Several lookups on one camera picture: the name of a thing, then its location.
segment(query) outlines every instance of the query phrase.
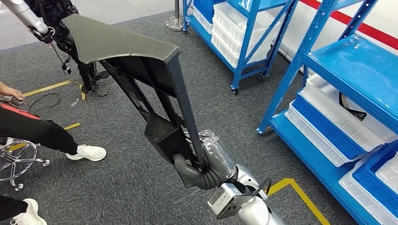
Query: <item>person's leg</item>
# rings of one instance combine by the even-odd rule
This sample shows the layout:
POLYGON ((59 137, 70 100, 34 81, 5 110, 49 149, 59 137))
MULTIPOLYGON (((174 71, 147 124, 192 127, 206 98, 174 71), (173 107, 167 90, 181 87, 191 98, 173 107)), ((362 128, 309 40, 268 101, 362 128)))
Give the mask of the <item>person's leg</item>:
POLYGON ((24 201, 0 195, 0 221, 26 212, 28 204, 24 201))
POLYGON ((26 111, 0 103, 0 137, 13 137, 40 143, 66 153, 72 160, 102 160, 107 151, 101 147, 78 145, 73 137, 53 121, 42 120, 26 111))
POLYGON ((0 195, 0 221, 12 218, 18 225, 47 225, 38 215, 38 203, 27 198, 23 201, 0 195))

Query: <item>black pants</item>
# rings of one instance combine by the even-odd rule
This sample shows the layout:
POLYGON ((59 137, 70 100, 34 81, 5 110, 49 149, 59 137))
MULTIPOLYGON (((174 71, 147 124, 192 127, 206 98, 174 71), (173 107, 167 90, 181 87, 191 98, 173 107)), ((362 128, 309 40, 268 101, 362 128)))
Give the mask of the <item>black pants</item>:
MULTIPOLYGON (((77 154, 77 143, 61 126, 4 103, 0 103, 1 137, 23 139, 71 155, 77 154)), ((0 195, 0 221, 26 212, 27 207, 26 202, 0 195)))

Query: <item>red stripe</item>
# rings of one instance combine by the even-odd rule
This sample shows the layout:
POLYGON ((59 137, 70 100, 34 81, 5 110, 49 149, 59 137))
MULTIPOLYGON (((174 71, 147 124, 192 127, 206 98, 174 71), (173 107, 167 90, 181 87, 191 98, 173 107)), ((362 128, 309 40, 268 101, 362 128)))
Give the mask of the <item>red stripe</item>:
MULTIPOLYGON (((318 9, 319 6, 321 5, 321 3, 318 2, 317 0, 301 0, 301 1, 315 9, 318 9)), ((339 11, 333 12, 331 17, 337 21, 344 23, 344 24, 349 24, 352 19, 350 16, 347 16, 346 14, 341 13, 339 11)), ((365 23, 362 23, 358 30, 360 32, 398 50, 398 39, 396 39, 395 37, 388 35, 388 34, 382 32, 376 28, 373 28, 365 23)))
POLYGON ((32 114, 30 114, 30 113, 28 113, 27 111, 24 111, 24 110, 22 110, 22 109, 18 109, 18 108, 16 108, 16 107, 13 107, 13 106, 11 106, 11 105, 9 105, 9 104, 0 103, 0 107, 3 108, 3 109, 7 109, 7 110, 10 110, 10 111, 12 111, 12 112, 15 112, 15 113, 17 113, 17 114, 20 114, 20 115, 22 115, 22 116, 25 116, 25 117, 34 119, 34 120, 40 120, 39 117, 37 117, 37 116, 35 116, 35 115, 32 115, 32 114))

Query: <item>white plastic bin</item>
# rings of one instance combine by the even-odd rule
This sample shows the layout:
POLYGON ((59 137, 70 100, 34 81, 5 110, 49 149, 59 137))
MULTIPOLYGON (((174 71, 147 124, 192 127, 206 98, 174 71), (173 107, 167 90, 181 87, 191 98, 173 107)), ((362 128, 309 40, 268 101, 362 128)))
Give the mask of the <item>white plastic bin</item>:
POLYGON ((374 198, 361 184, 359 184, 352 174, 363 165, 370 155, 361 159, 355 167, 344 175, 338 183, 363 206, 380 224, 382 225, 398 225, 396 218, 388 209, 386 209, 376 198, 374 198))
POLYGON ((210 23, 195 6, 193 6, 193 16, 199 21, 203 28, 211 34, 213 24, 210 23))
MULTIPOLYGON (((274 17, 269 13, 265 11, 257 13, 249 45, 256 44, 273 21, 274 17)), ((246 33, 247 18, 236 9, 227 2, 215 4, 213 23, 217 23, 238 45, 242 46, 243 38, 246 33)), ((275 35, 275 33, 270 32, 267 37, 269 40, 266 38, 264 42, 271 44, 275 35)))
POLYGON ((376 171, 376 176, 398 194, 398 152, 376 171))
POLYGON ((286 118, 299 129, 308 140, 318 148, 333 165, 340 167, 344 163, 352 162, 357 158, 349 160, 343 155, 330 141, 319 132, 303 115, 301 115, 293 106, 289 104, 289 109, 285 113, 286 118))
MULTIPOLYGON (((274 18, 267 12, 259 12, 257 14, 246 56, 250 54, 273 20, 274 18)), ((237 61, 242 50, 243 38, 246 32, 246 23, 247 18, 241 15, 228 3, 223 2, 214 5, 212 43, 234 68, 237 67, 237 61)), ((267 58, 267 53, 270 50, 272 40, 276 36, 276 32, 279 30, 279 24, 280 23, 278 22, 270 31, 257 51, 250 58, 249 63, 267 58)))
MULTIPOLYGON (((372 151, 398 138, 369 113, 363 121, 349 113, 339 104, 339 91, 317 74, 307 79, 301 95, 365 151, 372 151)), ((349 108, 364 112, 353 101, 346 99, 349 108)))
MULTIPOLYGON (((218 49, 218 51, 224 56, 224 58, 230 63, 233 68, 237 67, 237 63, 239 61, 239 54, 235 54, 228 48, 228 44, 223 41, 221 37, 219 37, 216 33, 214 33, 214 28, 217 27, 216 23, 213 23, 213 30, 212 30, 212 39, 211 42, 214 46, 218 49)), ((258 48, 257 51, 253 54, 250 58, 248 63, 257 62, 260 60, 264 60, 267 57, 267 53, 269 48, 260 49, 258 48)))

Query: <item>storage box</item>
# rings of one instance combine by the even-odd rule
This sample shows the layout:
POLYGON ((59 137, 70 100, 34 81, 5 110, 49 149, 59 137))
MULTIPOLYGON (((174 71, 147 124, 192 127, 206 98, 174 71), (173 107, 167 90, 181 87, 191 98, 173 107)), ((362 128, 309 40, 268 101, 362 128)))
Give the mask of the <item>storage box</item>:
POLYGON ((398 193, 385 185, 375 174, 382 165, 395 156, 397 151, 396 142, 386 145, 361 165, 352 177, 398 218, 398 193))
POLYGON ((376 176, 395 193, 398 193, 398 152, 376 171, 376 176))
POLYGON ((209 23, 213 23, 213 5, 220 2, 224 2, 224 0, 194 0, 193 5, 201 12, 203 17, 209 21, 209 23))
MULTIPOLYGON (((246 33, 247 18, 240 14, 236 9, 230 6, 228 3, 223 2, 214 5, 214 17, 213 23, 216 23, 220 28, 224 30, 227 36, 232 39, 237 46, 242 46, 243 38, 246 33)), ((274 17, 269 13, 263 11, 258 12, 256 21, 254 23, 253 32, 250 38, 249 45, 255 45, 258 43, 262 35, 274 21, 274 17)), ((279 22, 271 30, 269 35, 265 38, 263 43, 265 45, 271 45, 272 40, 276 36, 276 32, 279 30, 279 22)))
POLYGON ((210 23, 201 12, 193 6, 193 16, 199 21, 199 23, 205 28, 205 30, 211 34, 211 30, 213 28, 213 24, 210 23))
POLYGON ((319 132, 302 114, 293 106, 294 101, 289 104, 285 113, 287 119, 299 129, 308 140, 318 148, 333 165, 340 167, 344 163, 351 162, 343 155, 321 132, 319 132))
MULTIPOLYGON (((236 48, 230 49, 228 48, 228 44, 225 43, 222 37, 219 37, 217 33, 214 33, 214 30, 218 30, 217 28, 214 29, 217 26, 216 23, 213 23, 213 29, 212 29, 212 39, 211 42, 214 44, 214 46, 217 48, 217 50, 224 56, 224 58, 230 63, 230 65, 233 68, 237 67, 237 63, 239 61, 239 54, 235 54, 232 51, 235 51, 236 48)), ((266 49, 257 49, 257 51, 254 53, 254 55, 250 58, 248 63, 252 62, 257 62, 260 60, 263 60, 267 57, 267 53, 269 51, 269 48, 266 49)))
POLYGON ((301 91, 297 93, 293 107, 303 115, 330 143, 335 147, 334 150, 341 152, 345 157, 343 161, 352 162, 367 153, 356 142, 330 122, 321 112, 315 109, 308 101, 301 96, 301 91))
MULTIPOLYGON (((316 74, 307 79, 306 87, 301 92, 301 96, 365 151, 372 151, 379 145, 398 138, 369 113, 363 121, 357 119, 339 105, 338 95, 336 88, 316 74)), ((347 101, 351 109, 363 111, 351 100, 347 101)))
POLYGON ((387 190, 387 186, 383 186, 382 182, 378 180, 375 176, 369 176, 366 174, 367 178, 362 178, 358 176, 358 173, 363 173, 363 169, 372 167, 371 162, 378 160, 380 154, 385 148, 378 152, 372 152, 361 159, 355 167, 344 175, 340 180, 339 184, 362 205, 380 224, 382 225, 398 225, 397 218, 397 199, 391 195, 387 190))
MULTIPOLYGON (((246 56, 250 54, 273 20, 274 18, 267 12, 260 12, 257 14, 256 25, 249 41, 246 56)), ((246 26, 246 23, 247 18, 229 4, 220 3, 214 5, 212 43, 234 68, 237 67, 240 52, 242 51, 243 38, 245 36, 245 29, 242 30, 240 26, 241 24, 246 26)), ((278 28, 279 22, 270 31, 269 35, 264 39, 248 63, 261 61, 267 58, 267 53, 271 48, 271 42, 278 28)))

